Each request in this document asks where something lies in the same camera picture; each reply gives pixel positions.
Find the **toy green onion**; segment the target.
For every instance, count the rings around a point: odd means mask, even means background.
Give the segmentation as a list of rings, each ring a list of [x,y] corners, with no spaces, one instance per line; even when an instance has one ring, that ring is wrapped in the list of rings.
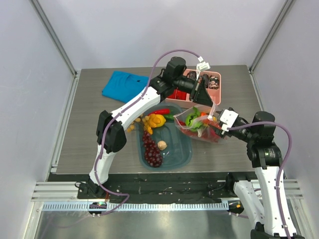
[[[194,110],[195,118],[192,120],[191,129],[197,131],[197,136],[201,137],[204,130],[209,126],[210,115],[206,112],[200,111],[197,107]]]

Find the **clear zip top bag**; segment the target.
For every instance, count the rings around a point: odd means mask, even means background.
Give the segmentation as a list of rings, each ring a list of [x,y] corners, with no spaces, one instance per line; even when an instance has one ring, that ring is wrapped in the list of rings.
[[[210,143],[223,143],[215,130],[220,129],[218,106],[195,105],[173,116],[175,126],[186,136]]]

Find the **green toy melon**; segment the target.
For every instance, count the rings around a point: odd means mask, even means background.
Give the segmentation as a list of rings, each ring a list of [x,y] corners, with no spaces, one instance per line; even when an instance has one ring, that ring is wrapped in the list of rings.
[[[185,125],[192,132],[198,131],[203,126],[202,121],[195,122],[195,119],[197,118],[198,118],[198,115],[196,113],[191,113],[186,117]]]

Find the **red toy lobster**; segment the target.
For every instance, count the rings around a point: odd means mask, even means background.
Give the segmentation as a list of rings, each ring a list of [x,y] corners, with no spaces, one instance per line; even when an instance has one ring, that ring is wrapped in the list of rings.
[[[188,127],[185,125],[184,122],[179,121],[178,123],[175,124],[175,126],[186,136],[196,139],[196,140],[201,140],[205,142],[211,142],[211,143],[220,143],[223,141],[223,138],[218,136],[216,132],[213,129],[213,125],[209,124],[209,126],[204,130],[204,133],[202,134],[201,137],[197,136],[197,132],[192,132],[188,129]]]

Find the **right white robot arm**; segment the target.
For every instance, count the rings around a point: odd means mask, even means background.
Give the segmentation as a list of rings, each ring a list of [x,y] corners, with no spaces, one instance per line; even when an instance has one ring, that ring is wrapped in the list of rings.
[[[229,196],[237,196],[244,207],[250,224],[252,239],[301,239],[291,219],[284,188],[283,167],[291,152],[282,155],[274,142],[274,132],[281,128],[292,142],[286,127],[275,122],[275,117],[266,111],[256,112],[252,123],[247,123],[232,108],[219,111],[208,120],[215,133],[224,138],[235,137],[246,143],[247,156],[251,161],[261,191],[258,198],[251,180],[240,173],[229,173],[225,191]]]

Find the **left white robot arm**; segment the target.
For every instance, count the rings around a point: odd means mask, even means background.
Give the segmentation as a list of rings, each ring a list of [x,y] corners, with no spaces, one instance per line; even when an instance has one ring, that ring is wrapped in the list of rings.
[[[112,111],[103,111],[99,115],[97,125],[97,158],[89,173],[87,187],[96,199],[106,193],[103,184],[108,180],[113,159],[126,144],[125,130],[142,113],[159,104],[170,96],[175,89],[189,94],[189,99],[200,105],[214,105],[204,83],[191,80],[184,76],[186,61],[181,57],[173,57],[161,73],[151,78],[133,99],[122,107]]]

